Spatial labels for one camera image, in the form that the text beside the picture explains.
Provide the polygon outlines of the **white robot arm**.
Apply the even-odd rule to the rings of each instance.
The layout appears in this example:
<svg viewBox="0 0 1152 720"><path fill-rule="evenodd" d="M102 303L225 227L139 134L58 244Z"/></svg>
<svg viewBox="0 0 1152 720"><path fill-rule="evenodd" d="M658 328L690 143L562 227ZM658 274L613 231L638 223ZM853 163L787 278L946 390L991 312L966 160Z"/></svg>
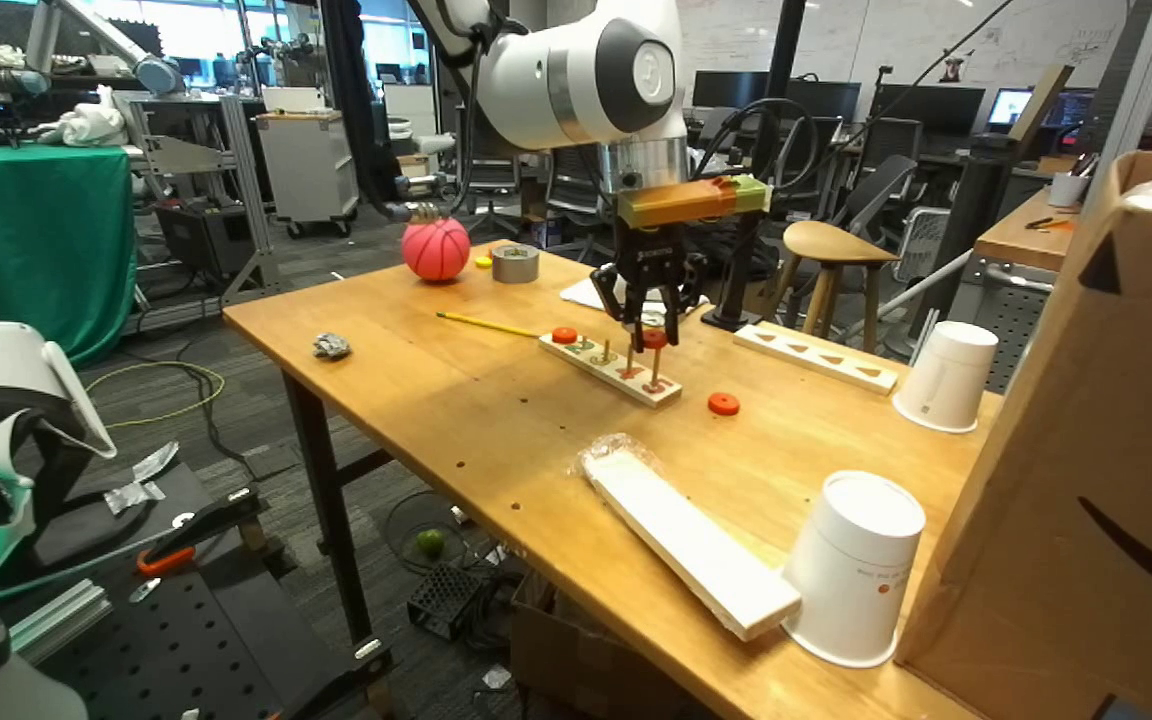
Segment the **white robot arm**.
<svg viewBox="0 0 1152 720"><path fill-rule="evenodd" d="M503 0L407 3L511 149L600 149L614 210L688 179L675 0L591 0L546 28L524 28Z"/></svg>

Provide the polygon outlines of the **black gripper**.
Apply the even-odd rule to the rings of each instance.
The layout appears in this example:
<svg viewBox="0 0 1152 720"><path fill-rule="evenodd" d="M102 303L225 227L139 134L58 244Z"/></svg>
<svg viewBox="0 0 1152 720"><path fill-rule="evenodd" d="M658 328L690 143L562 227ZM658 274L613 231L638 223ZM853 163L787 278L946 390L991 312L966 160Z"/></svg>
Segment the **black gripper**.
<svg viewBox="0 0 1152 720"><path fill-rule="evenodd" d="M613 258L594 267L605 312L632 338L643 333L643 293L658 287L665 338L679 341L679 320L701 295L708 261L690 250L679 223L667 227L613 227Z"/></svg>

